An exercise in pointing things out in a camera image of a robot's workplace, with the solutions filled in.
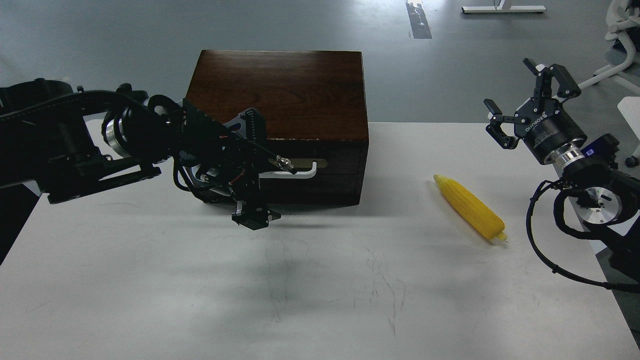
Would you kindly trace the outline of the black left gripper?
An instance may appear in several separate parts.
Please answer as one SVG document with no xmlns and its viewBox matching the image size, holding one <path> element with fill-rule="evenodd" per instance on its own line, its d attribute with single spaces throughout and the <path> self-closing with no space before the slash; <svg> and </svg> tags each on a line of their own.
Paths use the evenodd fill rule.
<svg viewBox="0 0 640 360">
<path fill-rule="evenodd" d="M 266 150 L 263 114 L 249 107 L 220 123 L 187 99 L 180 108 L 183 117 L 173 150 L 176 187 L 204 203 L 237 202 L 231 219 L 253 231 L 281 219 L 263 203 L 259 175 L 294 176 L 298 169 L 288 158 Z"/>
</svg>

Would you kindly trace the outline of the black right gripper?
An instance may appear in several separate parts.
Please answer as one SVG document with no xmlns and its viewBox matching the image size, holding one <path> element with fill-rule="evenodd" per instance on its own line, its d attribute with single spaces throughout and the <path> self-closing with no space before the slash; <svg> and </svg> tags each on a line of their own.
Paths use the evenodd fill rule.
<svg viewBox="0 0 640 360">
<path fill-rule="evenodd" d="M 546 66 L 538 64 L 530 58 L 524 58 L 523 64 L 535 76 L 535 86 L 530 100 L 516 109 L 516 116 L 503 114 L 498 105 L 489 98 L 483 104 L 489 110 L 489 125 L 486 132 L 503 150 L 514 150 L 521 138 L 528 150 L 541 165 L 553 162 L 551 153 L 562 146 L 573 144 L 581 147 L 587 139 L 585 132 L 575 123 L 573 118 L 563 109 L 560 100 L 567 101 L 582 94 L 569 71 L 561 64 Z M 557 91 L 553 98 L 553 82 L 557 82 Z M 543 101 L 542 112 L 535 112 L 533 101 Z M 530 120 L 523 124 L 522 118 Z M 515 125 L 515 135 L 508 136 L 502 128 L 503 124 Z"/>
</svg>

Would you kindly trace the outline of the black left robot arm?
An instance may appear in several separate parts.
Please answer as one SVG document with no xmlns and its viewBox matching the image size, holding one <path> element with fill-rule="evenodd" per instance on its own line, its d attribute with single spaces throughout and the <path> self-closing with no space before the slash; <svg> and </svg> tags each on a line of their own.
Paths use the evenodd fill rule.
<svg viewBox="0 0 640 360">
<path fill-rule="evenodd" d="M 288 158 L 266 147 L 254 108 L 221 124 L 184 99 L 149 96 L 128 83 L 115 91 L 35 79 L 1 89 L 1 186 L 35 182 L 51 204 L 155 178 L 173 160 L 174 185 L 206 204 L 235 202 L 233 221 L 251 230 L 281 217 L 259 176 Z"/>
</svg>

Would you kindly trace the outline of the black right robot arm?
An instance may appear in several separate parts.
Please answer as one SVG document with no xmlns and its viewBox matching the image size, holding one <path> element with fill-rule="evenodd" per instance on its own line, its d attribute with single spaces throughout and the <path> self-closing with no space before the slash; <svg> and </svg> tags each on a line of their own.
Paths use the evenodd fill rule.
<svg viewBox="0 0 640 360">
<path fill-rule="evenodd" d="M 611 226 L 633 219 L 639 212 L 639 180 L 618 170 L 618 141 L 604 134 L 586 145 L 586 134 L 565 111 L 567 100 L 581 95 L 567 69 L 560 64 L 537 64 L 523 59 L 535 77 L 533 94 L 512 116 L 503 114 L 492 99 L 486 132 L 504 150 L 523 142 L 542 166 L 560 169 L 558 180 L 541 182 L 529 200 L 525 215 L 526 236 L 537 257 L 554 274 L 579 283 L 631 294 L 639 292 L 639 221 L 624 235 Z M 631 284 L 615 284 L 576 275 L 552 262 L 533 237 L 535 205 L 548 190 L 557 191 L 552 214 L 557 228 L 579 240 L 597 240 L 611 252 L 610 266 L 631 278 Z"/>
</svg>

